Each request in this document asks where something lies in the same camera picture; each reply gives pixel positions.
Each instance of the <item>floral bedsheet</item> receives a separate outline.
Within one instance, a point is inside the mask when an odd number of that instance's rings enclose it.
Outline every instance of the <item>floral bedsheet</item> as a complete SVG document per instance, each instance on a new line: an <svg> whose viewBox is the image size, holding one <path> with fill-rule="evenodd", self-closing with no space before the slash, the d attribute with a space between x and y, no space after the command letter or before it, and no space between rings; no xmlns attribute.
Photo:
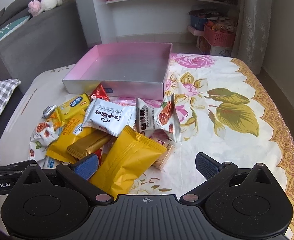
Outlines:
<svg viewBox="0 0 294 240"><path fill-rule="evenodd" d="M26 160L29 137L43 109L74 96L61 82L71 67L44 72L34 80L0 140L0 165ZM196 154L204 152L220 163L231 161L241 168L265 163L294 208L294 141L275 104L242 61L172 54L165 91L166 96L175 93L182 143L162 171L149 168L134 182L130 194L176 194L179 198L205 181L194 164ZM131 99L111 100L130 103ZM0 208L4 199L0 196ZM5 230L1 218L0 229ZM286 236L294 239L294 217Z"/></svg>

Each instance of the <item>white snack package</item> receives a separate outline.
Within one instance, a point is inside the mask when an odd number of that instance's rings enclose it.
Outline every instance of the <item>white snack package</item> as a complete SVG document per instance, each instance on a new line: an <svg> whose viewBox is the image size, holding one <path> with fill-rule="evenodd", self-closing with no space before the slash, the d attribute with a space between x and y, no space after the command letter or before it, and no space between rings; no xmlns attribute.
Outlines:
<svg viewBox="0 0 294 240"><path fill-rule="evenodd" d="M46 156L47 147L58 139L55 134L53 122L39 123L30 136L29 153L30 159L36 162Z"/></svg>
<svg viewBox="0 0 294 240"><path fill-rule="evenodd" d="M166 98L160 107L148 107L137 98L137 129L140 133L148 130L164 130L167 136L176 143L180 143L180 123L175 108L175 94Z"/></svg>
<svg viewBox="0 0 294 240"><path fill-rule="evenodd" d="M61 164L63 162L60 162L58 160L53 159L52 157L46 156L45 163L43 165L43 169L54 169L57 165Z"/></svg>
<svg viewBox="0 0 294 240"><path fill-rule="evenodd" d="M87 109L83 127L93 127L118 137L126 125L133 127L135 120L135 106L120 106L96 98Z"/></svg>

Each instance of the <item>red snack package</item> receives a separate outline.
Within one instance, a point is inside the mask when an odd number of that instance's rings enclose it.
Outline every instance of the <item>red snack package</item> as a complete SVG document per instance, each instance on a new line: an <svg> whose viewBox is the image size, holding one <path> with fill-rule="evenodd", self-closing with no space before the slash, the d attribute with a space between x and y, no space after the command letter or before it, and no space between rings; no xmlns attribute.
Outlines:
<svg viewBox="0 0 294 240"><path fill-rule="evenodd" d="M93 101L95 98L99 98L99 99L102 99L105 101L110 101L109 97L108 97L108 95L107 95L106 91L104 90L101 83L91 93L90 101Z"/></svg>

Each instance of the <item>gold snack package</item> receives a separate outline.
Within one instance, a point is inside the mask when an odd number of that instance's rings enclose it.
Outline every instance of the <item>gold snack package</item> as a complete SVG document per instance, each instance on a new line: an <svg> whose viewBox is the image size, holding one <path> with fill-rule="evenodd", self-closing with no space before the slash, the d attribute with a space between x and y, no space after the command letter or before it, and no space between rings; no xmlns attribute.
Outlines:
<svg viewBox="0 0 294 240"><path fill-rule="evenodd" d="M162 155L160 155L159 158L152 164L152 166L156 167L157 169L162 170L164 165L166 164L169 156L171 155L171 153L174 150L174 145L168 139L158 139L154 136L151 136L151 139L154 140L155 142L163 145L167 149L166 152L163 153Z"/></svg>
<svg viewBox="0 0 294 240"><path fill-rule="evenodd" d="M75 157L66 153L67 147L96 130L92 127L82 127L82 122L84 121L85 114L85 111L81 110L80 113L76 114L69 120L58 140L48 147L46 153L47 156L61 162L77 162L77 159Z"/></svg>
<svg viewBox="0 0 294 240"><path fill-rule="evenodd" d="M54 129L64 126L69 119L81 110L86 110L90 104L88 95L82 94L63 103L47 118L46 122L53 122Z"/></svg>
<svg viewBox="0 0 294 240"><path fill-rule="evenodd" d="M82 159L97 151L100 147L108 143L112 138L113 136L108 133L95 130L93 133L79 139L72 145L69 145L66 152L77 159Z"/></svg>
<svg viewBox="0 0 294 240"><path fill-rule="evenodd" d="M134 180L165 152L164 146L127 125L89 182L116 199L118 194L128 194Z"/></svg>

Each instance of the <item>white lace curtain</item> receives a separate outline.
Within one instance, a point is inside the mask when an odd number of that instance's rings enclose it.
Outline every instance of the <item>white lace curtain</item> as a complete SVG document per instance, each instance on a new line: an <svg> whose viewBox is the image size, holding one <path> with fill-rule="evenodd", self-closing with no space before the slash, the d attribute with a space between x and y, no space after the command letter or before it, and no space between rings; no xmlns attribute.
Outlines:
<svg viewBox="0 0 294 240"><path fill-rule="evenodd" d="M231 53L257 75L268 41L272 0L240 0L239 22Z"/></svg>

